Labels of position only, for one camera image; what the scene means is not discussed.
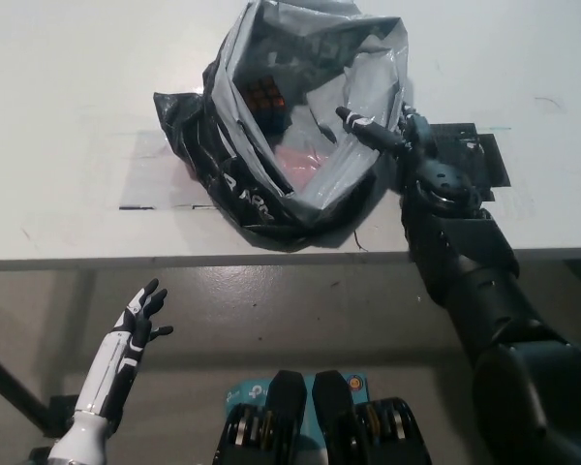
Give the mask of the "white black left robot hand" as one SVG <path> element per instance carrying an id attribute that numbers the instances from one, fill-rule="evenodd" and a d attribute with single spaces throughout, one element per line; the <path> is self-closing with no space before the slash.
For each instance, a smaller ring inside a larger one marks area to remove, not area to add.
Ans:
<path id="1" fill-rule="evenodd" d="M 74 422 L 92 417 L 113 423 L 122 415 L 146 346 L 173 332 L 171 325 L 154 327 L 151 321 L 164 307 L 167 295 L 167 290 L 159 288 L 159 280 L 153 279 L 121 311 L 90 366 Z"/>

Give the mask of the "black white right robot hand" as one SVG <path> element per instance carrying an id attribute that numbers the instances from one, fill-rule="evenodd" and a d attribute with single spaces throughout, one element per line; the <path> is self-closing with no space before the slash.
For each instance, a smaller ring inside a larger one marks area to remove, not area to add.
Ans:
<path id="1" fill-rule="evenodd" d="M 393 157 L 402 195 L 445 217 L 484 216 L 478 191 L 462 170 L 439 159 L 431 126 L 415 108 L 402 105 L 395 130 L 346 107 L 336 108 L 335 113 L 362 144 Z"/>

